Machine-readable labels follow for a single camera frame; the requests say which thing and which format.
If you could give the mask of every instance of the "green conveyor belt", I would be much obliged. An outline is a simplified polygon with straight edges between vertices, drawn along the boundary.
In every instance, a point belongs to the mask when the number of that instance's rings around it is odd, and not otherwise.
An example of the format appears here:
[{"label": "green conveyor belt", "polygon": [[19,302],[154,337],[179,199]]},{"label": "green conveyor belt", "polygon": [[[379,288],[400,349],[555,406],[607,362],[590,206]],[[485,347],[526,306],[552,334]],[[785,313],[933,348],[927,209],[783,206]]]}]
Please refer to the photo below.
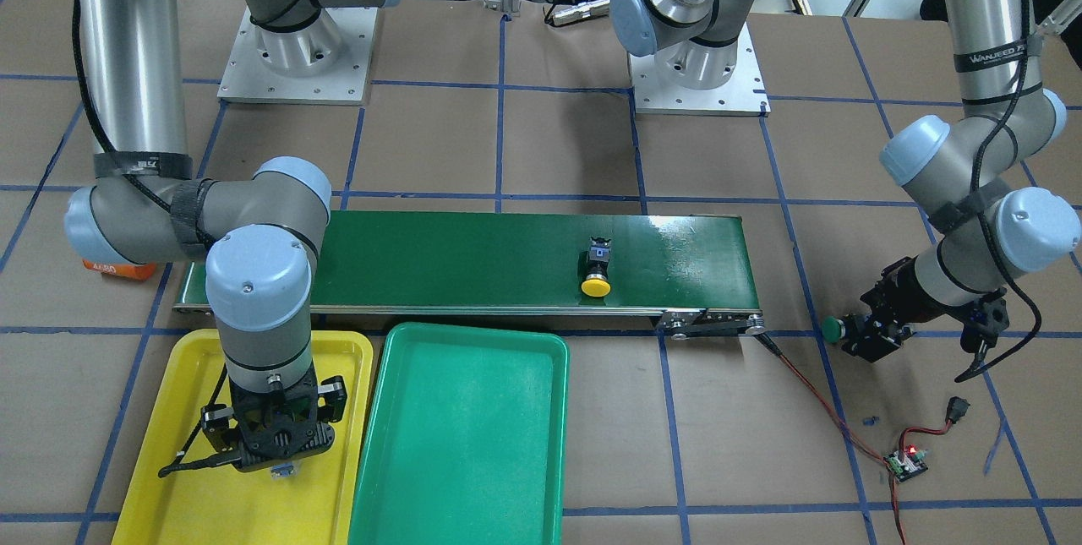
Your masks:
[{"label": "green conveyor belt", "polygon": [[[591,237],[612,239],[612,291],[579,290]],[[177,309],[206,309],[193,265]],[[758,313],[738,217],[335,211],[312,291],[316,314]]]}]

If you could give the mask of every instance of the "white mounting plate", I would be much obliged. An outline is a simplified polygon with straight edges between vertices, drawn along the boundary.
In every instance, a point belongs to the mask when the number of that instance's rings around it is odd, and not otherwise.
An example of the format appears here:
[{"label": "white mounting plate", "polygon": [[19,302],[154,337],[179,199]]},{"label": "white mounting plate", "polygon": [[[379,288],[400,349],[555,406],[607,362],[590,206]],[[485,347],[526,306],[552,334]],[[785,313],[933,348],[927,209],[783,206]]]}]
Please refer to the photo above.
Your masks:
[{"label": "white mounting plate", "polygon": [[637,114],[703,114],[710,117],[758,117],[770,114],[762,71],[748,25],[740,30],[733,78],[715,90],[697,91],[669,83],[654,56],[628,56]]},{"label": "white mounting plate", "polygon": [[372,61],[377,9],[328,9],[343,48],[331,68],[317,76],[281,76],[263,64],[255,26],[245,10],[237,40],[222,72],[217,97],[236,103],[321,103],[362,106]]}]

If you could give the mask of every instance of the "yellow tray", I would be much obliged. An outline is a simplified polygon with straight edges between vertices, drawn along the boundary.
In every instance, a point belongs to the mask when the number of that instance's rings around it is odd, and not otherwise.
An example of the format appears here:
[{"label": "yellow tray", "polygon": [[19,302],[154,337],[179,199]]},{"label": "yellow tray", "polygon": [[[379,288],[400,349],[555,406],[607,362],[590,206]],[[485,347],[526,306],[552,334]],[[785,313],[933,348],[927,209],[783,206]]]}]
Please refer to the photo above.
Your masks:
[{"label": "yellow tray", "polygon": [[[158,478],[210,399],[222,371],[216,330],[197,330],[169,358],[150,424],[132,475],[114,545],[259,543],[345,545],[349,536],[357,463],[371,395],[372,345],[354,332],[313,332],[316,375],[341,374],[349,395],[334,446],[299,462],[296,475],[241,474],[230,466]],[[228,387],[219,402],[229,403]],[[201,434],[187,460],[213,451]]]}]

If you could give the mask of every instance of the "yellow cap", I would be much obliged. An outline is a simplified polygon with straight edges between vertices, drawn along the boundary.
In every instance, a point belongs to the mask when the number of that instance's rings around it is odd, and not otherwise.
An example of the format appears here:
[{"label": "yellow cap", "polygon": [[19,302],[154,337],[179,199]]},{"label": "yellow cap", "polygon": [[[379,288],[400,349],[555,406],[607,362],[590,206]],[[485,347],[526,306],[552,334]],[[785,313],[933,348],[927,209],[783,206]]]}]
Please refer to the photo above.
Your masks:
[{"label": "yellow cap", "polygon": [[609,282],[599,275],[591,275],[590,277],[586,277],[586,280],[583,280],[580,288],[582,288],[583,294],[590,295],[592,298],[604,298],[608,295],[608,292],[612,291],[612,287],[609,285]]}]

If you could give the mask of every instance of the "teal plastic bin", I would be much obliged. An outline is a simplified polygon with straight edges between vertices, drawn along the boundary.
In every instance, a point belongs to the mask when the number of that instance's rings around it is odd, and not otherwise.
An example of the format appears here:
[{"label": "teal plastic bin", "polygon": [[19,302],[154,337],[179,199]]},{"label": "teal plastic bin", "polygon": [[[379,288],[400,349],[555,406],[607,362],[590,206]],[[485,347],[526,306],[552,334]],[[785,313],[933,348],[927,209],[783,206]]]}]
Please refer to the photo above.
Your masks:
[{"label": "teal plastic bin", "polygon": [[382,363],[349,543],[559,543],[565,342],[406,322]]}]

